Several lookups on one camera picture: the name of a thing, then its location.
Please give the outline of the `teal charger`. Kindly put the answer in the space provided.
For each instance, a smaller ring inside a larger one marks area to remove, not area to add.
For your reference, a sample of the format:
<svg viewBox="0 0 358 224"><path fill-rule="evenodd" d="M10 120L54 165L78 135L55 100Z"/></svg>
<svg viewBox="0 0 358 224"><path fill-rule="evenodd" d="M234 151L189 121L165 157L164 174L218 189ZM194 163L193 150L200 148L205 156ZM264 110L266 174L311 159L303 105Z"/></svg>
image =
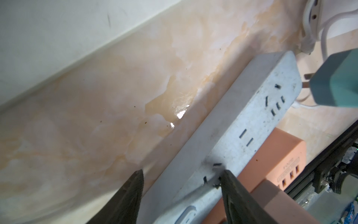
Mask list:
<svg viewBox="0 0 358 224"><path fill-rule="evenodd" d="M304 77L303 88L309 88L317 105L358 107L358 49L350 49L328 55L322 49L324 62L312 74Z"/></svg>

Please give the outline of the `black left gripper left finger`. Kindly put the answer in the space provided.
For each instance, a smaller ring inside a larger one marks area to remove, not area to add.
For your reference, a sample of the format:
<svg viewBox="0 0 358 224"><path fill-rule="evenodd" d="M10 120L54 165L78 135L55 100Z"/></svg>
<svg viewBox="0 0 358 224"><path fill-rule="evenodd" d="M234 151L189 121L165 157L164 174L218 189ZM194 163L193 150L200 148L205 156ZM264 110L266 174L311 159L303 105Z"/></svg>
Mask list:
<svg viewBox="0 0 358 224"><path fill-rule="evenodd" d="M89 224L135 224L144 188L142 170L135 171Z"/></svg>

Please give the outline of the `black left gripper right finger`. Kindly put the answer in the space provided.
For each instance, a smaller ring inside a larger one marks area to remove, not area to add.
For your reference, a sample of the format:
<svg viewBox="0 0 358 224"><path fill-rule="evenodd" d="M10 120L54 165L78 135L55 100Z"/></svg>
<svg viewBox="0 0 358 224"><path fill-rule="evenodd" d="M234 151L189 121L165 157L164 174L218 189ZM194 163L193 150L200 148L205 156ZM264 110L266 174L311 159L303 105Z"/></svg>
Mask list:
<svg viewBox="0 0 358 224"><path fill-rule="evenodd" d="M222 198L229 224L276 224L250 195L234 174L225 170L220 176Z"/></svg>

